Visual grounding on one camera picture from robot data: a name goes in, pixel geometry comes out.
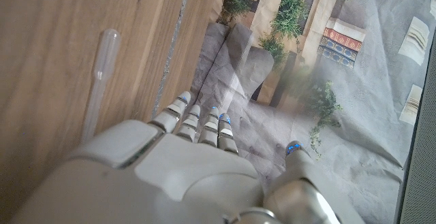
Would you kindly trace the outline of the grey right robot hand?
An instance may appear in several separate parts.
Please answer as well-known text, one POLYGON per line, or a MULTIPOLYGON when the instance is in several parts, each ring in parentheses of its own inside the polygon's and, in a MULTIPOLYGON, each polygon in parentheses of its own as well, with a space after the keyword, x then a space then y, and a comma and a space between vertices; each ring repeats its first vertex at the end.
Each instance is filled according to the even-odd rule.
POLYGON ((238 153, 227 114, 181 93, 147 123, 93 137, 34 190, 13 223, 361 223, 298 141, 269 190, 238 153))

